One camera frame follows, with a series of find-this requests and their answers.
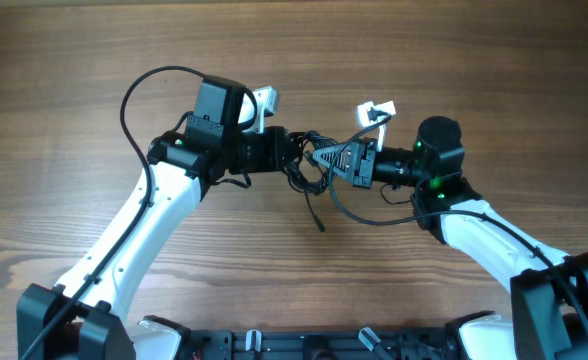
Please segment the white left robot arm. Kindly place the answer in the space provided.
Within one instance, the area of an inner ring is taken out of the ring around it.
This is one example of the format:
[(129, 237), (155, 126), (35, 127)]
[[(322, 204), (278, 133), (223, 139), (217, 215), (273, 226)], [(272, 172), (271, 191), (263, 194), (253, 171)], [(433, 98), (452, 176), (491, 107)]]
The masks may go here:
[(135, 189), (96, 243), (51, 288), (30, 285), (17, 303), (22, 359), (196, 359), (190, 329), (146, 316), (125, 322), (143, 280), (178, 225), (208, 190), (252, 173), (284, 168), (294, 148), (284, 128), (267, 127), (277, 112), (272, 87), (250, 90), (203, 75), (193, 110), (154, 139)]

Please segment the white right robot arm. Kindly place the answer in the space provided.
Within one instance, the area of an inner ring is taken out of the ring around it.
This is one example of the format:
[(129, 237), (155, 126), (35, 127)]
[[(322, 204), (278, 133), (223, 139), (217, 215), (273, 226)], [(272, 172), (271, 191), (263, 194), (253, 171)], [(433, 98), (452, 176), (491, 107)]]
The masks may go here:
[(462, 174), (459, 124), (424, 120), (410, 150), (358, 133), (314, 151), (327, 179), (410, 187), (410, 220), (472, 258), (509, 293), (512, 317), (481, 312), (453, 322), (461, 359), (588, 359), (588, 252), (547, 246), (501, 217)]

